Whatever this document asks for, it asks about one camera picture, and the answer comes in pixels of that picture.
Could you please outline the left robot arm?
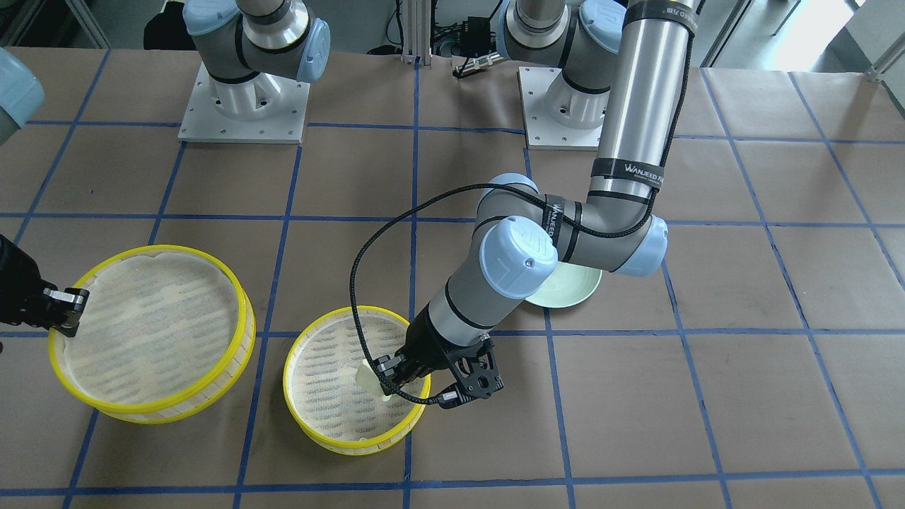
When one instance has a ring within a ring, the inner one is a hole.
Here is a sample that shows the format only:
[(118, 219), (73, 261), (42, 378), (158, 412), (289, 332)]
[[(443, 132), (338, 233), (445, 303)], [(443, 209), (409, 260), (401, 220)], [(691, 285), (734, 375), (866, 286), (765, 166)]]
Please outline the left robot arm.
[(506, 3), (500, 49), (549, 62), (559, 83), (607, 96), (584, 202), (541, 194), (506, 173), (484, 185), (471, 248), (391, 355), (365, 352), (374, 390), (452, 408), (503, 387), (489, 332), (566, 263), (646, 276), (665, 258), (668, 226), (653, 215), (687, 89), (701, 1), (585, 1), (560, 14)]

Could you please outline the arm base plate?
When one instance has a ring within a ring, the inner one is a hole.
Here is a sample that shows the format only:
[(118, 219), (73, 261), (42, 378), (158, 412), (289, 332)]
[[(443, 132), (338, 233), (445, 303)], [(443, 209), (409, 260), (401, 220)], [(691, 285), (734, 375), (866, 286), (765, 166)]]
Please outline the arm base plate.
[(220, 83), (201, 65), (178, 132), (187, 143), (303, 141), (310, 84), (259, 74), (239, 84)]
[(596, 151), (609, 91), (573, 89), (555, 68), (518, 67), (518, 86), (529, 149)]

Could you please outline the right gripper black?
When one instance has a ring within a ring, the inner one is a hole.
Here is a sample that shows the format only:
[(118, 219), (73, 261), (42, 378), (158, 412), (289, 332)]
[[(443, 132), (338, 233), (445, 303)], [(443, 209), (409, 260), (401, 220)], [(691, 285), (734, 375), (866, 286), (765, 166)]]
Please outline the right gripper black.
[(90, 291), (46, 287), (35, 260), (2, 235), (1, 322), (13, 326), (25, 323), (74, 337)]

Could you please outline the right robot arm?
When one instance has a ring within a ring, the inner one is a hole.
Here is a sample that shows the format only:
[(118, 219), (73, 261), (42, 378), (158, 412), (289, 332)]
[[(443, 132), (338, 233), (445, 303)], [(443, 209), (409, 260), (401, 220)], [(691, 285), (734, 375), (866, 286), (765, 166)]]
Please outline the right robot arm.
[[(187, 1), (183, 20), (202, 64), (185, 107), (184, 143), (300, 143), (308, 87), (331, 49), (326, 21), (301, 1)], [(1, 319), (74, 337), (88, 291), (59, 289), (2, 239)]]

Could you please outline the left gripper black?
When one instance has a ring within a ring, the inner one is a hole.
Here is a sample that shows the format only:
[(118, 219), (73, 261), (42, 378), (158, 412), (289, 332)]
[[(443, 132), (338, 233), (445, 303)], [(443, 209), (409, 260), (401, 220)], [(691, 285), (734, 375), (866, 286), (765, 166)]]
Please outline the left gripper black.
[(430, 307), (424, 306), (405, 333), (400, 355), (384, 355), (372, 361), (375, 374), (382, 374), (401, 389), (433, 371), (448, 370), (445, 354), (453, 345), (471, 346), (489, 332), (464, 323), (447, 308), (440, 309), (439, 315), (434, 319)]

